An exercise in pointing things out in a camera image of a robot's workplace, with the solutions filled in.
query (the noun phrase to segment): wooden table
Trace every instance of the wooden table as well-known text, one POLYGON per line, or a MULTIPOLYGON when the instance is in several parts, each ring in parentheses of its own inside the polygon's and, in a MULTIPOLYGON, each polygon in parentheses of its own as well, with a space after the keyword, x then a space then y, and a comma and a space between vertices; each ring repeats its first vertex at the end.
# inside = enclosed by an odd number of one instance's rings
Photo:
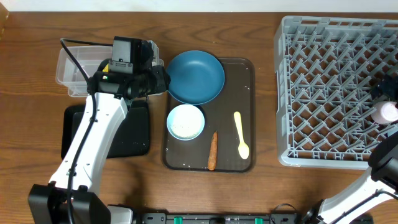
MULTIPOLYGON (((292 13, 26 13, 12 12, 0 40, 0 222, 32 223, 27 196, 61 163, 63 112, 71 98, 55 82, 60 37, 111 43, 115 35, 151 39, 168 64, 186 50, 248 58, 256 67, 257 159, 247 174, 184 172, 160 160, 165 97, 149 100, 151 148, 146 156, 108 159, 99 197, 141 212, 269 213, 280 203, 306 212, 343 190, 362 171, 284 167, 276 153, 274 34, 292 13)), ((398 19, 398 14, 301 15, 398 19)), ((398 203, 371 210, 395 223, 398 203)))

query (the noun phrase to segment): carrot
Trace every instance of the carrot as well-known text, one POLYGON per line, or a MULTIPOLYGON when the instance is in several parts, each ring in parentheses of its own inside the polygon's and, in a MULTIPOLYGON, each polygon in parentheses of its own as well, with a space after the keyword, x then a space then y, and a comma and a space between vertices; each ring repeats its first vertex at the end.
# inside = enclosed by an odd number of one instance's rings
POLYGON ((211 139, 209 160, 207 162, 207 168, 209 170, 215 170, 217 165, 217 131, 214 132, 211 139))

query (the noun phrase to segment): white wall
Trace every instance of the white wall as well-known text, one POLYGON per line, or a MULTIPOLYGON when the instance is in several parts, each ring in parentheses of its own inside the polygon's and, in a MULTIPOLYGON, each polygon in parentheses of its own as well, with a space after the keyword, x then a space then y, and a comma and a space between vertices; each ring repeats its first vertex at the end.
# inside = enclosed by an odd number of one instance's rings
POLYGON ((8 11, 398 12, 398 0, 0 0, 8 11))

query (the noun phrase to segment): brown tray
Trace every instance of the brown tray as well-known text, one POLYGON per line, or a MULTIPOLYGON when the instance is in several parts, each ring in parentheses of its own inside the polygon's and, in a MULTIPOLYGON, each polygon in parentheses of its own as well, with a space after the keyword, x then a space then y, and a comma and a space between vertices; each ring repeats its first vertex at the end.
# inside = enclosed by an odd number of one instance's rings
MULTIPOLYGON (((255 122, 254 122, 254 67, 244 58, 219 58, 224 68, 225 84, 221 93, 210 102, 198 106, 205 116, 205 128, 195 139, 175 139, 165 128, 162 147, 162 161, 170 169, 209 171, 207 161, 211 137, 218 132, 218 172, 247 172, 254 165, 255 122), (242 159, 238 152, 239 138, 233 113, 239 111, 242 117, 243 137, 250 148, 250 156, 242 159)), ((167 114, 181 105, 168 96, 167 114)))

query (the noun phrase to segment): spoon handle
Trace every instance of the spoon handle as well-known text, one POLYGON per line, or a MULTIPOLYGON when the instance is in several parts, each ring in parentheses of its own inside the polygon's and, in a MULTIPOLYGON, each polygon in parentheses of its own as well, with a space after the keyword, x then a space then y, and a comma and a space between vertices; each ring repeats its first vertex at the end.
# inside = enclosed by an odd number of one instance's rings
POLYGON ((234 113, 234 119, 235 119, 235 125, 236 129, 238 130, 238 135, 239 135, 239 140, 241 142, 244 142, 243 140, 243 131, 242 131, 242 118, 241 118, 241 113, 240 112, 235 112, 234 113))

